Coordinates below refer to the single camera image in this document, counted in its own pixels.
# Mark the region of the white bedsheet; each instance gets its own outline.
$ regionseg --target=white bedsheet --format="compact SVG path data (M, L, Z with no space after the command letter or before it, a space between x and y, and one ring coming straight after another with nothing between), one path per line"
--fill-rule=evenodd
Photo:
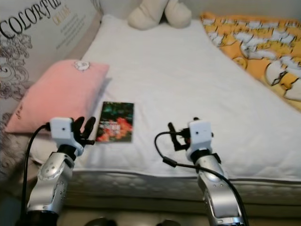
M187 127L193 117L210 121L212 147L230 178L301 181L301 113L235 65L207 37L197 20L185 29L167 24L138 31L104 16L83 60L110 64L102 101L134 102L132 143L87 146L75 170L194 177L172 168L155 151L156 134ZM101 104L95 115L99 117ZM170 137L158 140L174 152ZM55 144L37 138L32 156L44 161Z

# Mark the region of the white stuffed toy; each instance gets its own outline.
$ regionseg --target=white stuffed toy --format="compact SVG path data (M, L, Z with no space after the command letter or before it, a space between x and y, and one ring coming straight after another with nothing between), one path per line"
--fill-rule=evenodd
M143 0L127 21L133 28L148 30L159 24L163 12L173 27L183 28L191 22L191 11L178 0Z

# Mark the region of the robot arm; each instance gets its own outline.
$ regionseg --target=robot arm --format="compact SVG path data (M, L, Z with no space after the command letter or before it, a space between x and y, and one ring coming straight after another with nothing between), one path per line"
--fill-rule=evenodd
M85 145L93 145L88 140L95 118L90 118L83 133L80 128L84 118L53 118L50 121L51 137L57 144L57 152L51 153L38 171L38 181L31 192L24 219L17 226L56 226L61 212L68 182L76 157L82 155Z
M175 132L170 123L169 128ZM207 168L225 176L217 154L212 154L211 140L213 133L209 122L195 118L183 129L181 134L186 141L180 145L175 134L171 135L176 150L187 149L186 157L197 167ZM197 170L198 186L204 194L205 208L211 226L245 225L239 202L229 185L217 176Z

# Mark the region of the book cover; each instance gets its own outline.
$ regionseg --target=book cover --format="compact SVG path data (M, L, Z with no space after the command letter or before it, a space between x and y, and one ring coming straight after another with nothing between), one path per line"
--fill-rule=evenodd
M96 141L131 142L133 131L134 104L104 102Z

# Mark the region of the mattress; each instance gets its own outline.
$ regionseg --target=mattress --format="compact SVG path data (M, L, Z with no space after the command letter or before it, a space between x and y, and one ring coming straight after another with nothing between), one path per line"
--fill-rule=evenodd
M202 24L160 24L138 31L110 15L84 61L110 65L93 115L103 101L135 103L133 141L87 146L76 159L70 192L201 200L192 169L172 168L155 151L156 134L210 121L212 148L246 202L301 205L301 114L216 48ZM169 136L164 155L189 163ZM38 137L32 158L43 163L55 144Z

